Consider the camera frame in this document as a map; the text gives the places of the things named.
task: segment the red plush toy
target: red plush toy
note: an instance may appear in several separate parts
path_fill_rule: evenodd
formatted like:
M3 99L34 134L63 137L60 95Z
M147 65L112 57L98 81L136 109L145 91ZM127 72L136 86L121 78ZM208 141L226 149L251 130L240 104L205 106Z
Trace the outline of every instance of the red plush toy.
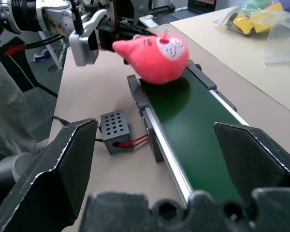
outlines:
M146 81L162 85L179 78L187 67L187 44L175 34L135 35L132 40L116 41L113 49Z

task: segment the perforated metal box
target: perforated metal box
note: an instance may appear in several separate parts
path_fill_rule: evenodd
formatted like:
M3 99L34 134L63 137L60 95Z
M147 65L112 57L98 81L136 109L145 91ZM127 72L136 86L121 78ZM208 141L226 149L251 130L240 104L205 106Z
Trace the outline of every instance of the perforated metal box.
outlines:
M131 140L127 118L122 110L101 115L101 131L110 155L131 149L116 146Z

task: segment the conveyor belt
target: conveyor belt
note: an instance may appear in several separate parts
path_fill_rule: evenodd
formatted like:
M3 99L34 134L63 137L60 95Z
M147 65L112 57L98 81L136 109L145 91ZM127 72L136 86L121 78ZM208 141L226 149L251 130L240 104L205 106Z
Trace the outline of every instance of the conveyor belt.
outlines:
M140 82L192 189L208 191L218 202L241 200L213 131L215 122L238 124L241 117L188 69L164 86Z

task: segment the box hole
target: box hole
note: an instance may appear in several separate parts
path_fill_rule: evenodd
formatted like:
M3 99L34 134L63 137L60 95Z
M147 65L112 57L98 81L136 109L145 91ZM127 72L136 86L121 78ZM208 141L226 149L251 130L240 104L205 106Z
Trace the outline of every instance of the box hole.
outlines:
M119 147L119 144L120 144L120 142L114 142L114 143L113 143L113 146L115 146L115 147Z

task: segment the beige tabletop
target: beige tabletop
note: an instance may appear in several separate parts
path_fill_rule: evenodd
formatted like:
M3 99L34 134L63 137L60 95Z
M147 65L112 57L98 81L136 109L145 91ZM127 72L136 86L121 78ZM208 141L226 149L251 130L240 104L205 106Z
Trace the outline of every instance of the beige tabletop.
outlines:
M162 25L154 30L167 30L184 36L171 25ZM236 105L238 113L251 126L263 129L290 152L290 111L195 42L187 37L185 40L189 46L190 59L202 65L204 73ZM132 137L144 135L145 129L127 83L127 76L134 73L117 54L111 52L101 52L94 65L76 67L69 49L55 115L68 121L77 121L91 117L100 119L102 114L124 109L131 124ZM59 122L53 122L50 141L61 127ZM97 132L97 137L101 137L100 132ZM182 203L165 163L156 164L149 145L132 153L110 156L104 144L96 143L87 194L101 190L140 191L148 196L150 204L161 198L171 198ZM79 222L80 219L64 231L77 231Z
M146 134L130 93L127 76L131 74L134 74L133 69L124 65L123 59L111 52L101 52L95 65L76 67L69 49L55 115L68 121L93 117L100 120L102 114L124 109L132 138ZM59 122L53 121L50 141L61 127ZM105 190L142 192L147 195L150 205L161 198L174 199L183 205L166 164L156 163L148 144L132 153L110 156L103 143L95 143L86 196ZM80 218L64 231L78 231Z
M232 9L227 8L171 24L241 77L290 110L290 63L270 65L264 63L264 54L270 50L273 53L276 47L290 51L290 39L287 42L274 42L272 38L272 42L269 43L267 34L247 37L225 27L219 27L215 22L225 18Z

